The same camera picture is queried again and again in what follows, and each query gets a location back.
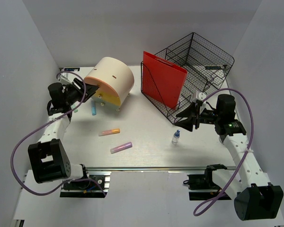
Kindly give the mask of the peach top drawer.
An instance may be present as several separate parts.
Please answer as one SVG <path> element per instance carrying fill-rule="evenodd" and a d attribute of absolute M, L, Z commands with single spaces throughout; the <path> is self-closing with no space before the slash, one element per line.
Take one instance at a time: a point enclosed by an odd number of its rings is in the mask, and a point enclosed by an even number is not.
<path fill-rule="evenodd" d="M 101 96 L 108 96 L 108 95 L 110 95 L 110 96 L 118 97 L 118 94 L 115 91 L 115 89 L 111 85 L 106 83 L 104 80 L 102 80 L 102 79 L 86 76 L 84 78 L 84 81 L 88 85 L 95 85 L 95 86 L 99 87 L 99 89 L 96 91 L 96 95 L 97 96 L 98 95 L 101 95 Z"/>

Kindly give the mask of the cream semicircular drawer box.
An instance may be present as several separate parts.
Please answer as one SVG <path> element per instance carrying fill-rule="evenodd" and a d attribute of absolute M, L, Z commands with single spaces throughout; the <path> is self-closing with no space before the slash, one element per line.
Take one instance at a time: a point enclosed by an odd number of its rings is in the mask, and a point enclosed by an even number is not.
<path fill-rule="evenodd" d="M 87 76 L 102 79 L 111 85 L 119 95 L 121 105 L 134 86 L 134 76 L 130 68 L 122 61 L 112 57 L 102 58 Z M 92 99 L 101 106 L 108 106 L 116 111 L 120 110 L 121 105 L 116 106 L 98 98 L 92 97 Z"/>

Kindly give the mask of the red file folder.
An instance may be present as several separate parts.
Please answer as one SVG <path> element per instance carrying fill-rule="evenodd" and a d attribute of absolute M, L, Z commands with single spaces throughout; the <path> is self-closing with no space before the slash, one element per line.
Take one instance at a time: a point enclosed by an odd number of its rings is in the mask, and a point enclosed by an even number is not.
<path fill-rule="evenodd" d="M 142 92 L 166 107 L 176 108 L 186 76 L 186 69 L 143 52 Z"/>

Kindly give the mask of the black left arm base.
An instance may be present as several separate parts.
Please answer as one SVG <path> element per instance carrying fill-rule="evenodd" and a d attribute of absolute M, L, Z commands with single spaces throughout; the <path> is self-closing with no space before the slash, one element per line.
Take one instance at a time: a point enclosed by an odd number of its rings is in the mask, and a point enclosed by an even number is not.
<path fill-rule="evenodd" d="M 82 179 L 91 181 L 70 182 L 61 187 L 61 198 L 105 198 L 108 193 L 111 172 L 83 166 Z"/>

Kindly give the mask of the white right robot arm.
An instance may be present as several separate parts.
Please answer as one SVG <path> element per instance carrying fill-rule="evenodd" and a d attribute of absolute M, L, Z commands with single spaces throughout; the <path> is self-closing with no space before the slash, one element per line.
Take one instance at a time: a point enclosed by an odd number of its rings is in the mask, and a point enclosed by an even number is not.
<path fill-rule="evenodd" d="M 235 118 L 235 98 L 220 94 L 215 108 L 206 109 L 206 95 L 196 92 L 189 107 L 177 114 L 181 118 L 176 126 L 192 131 L 199 125 L 212 124 L 220 142 L 229 151 L 236 169 L 230 173 L 222 164 L 209 165 L 205 170 L 204 182 L 211 189 L 220 188 L 218 194 L 205 201 L 207 206 L 194 216 L 205 213 L 217 200 L 227 195 L 234 203 L 235 213 L 242 221 L 275 219 L 284 192 L 279 185 L 272 185 L 261 170 L 253 150 L 251 137 L 247 137 L 243 124 Z"/>

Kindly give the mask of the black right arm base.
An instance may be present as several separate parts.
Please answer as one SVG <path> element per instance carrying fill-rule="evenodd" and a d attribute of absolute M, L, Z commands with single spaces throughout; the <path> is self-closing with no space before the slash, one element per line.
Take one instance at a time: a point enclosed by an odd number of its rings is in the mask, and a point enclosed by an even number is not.
<path fill-rule="evenodd" d="M 205 201 L 212 199 L 222 190 L 213 180 L 213 171 L 230 170 L 234 171 L 236 167 L 226 167 L 222 164 L 208 165 L 206 167 L 187 167 L 183 170 L 187 175 L 187 179 L 183 181 L 183 185 L 188 188 L 190 201 Z"/>

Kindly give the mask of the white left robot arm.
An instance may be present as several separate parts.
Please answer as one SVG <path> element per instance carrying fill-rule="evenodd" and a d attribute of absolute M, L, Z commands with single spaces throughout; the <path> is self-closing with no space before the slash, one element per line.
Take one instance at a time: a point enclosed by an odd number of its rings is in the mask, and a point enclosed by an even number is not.
<path fill-rule="evenodd" d="M 97 85 L 83 85 L 79 79 L 64 85 L 55 82 L 48 86 L 51 100 L 47 105 L 48 121 L 39 141 L 28 147 L 28 155 L 37 183 L 59 179 L 74 179 L 81 189 L 90 185 L 90 176 L 83 164 L 72 164 L 62 145 L 62 139 L 71 122 L 69 111 L 76 102 L 86 102 L 99 89 Z"/>

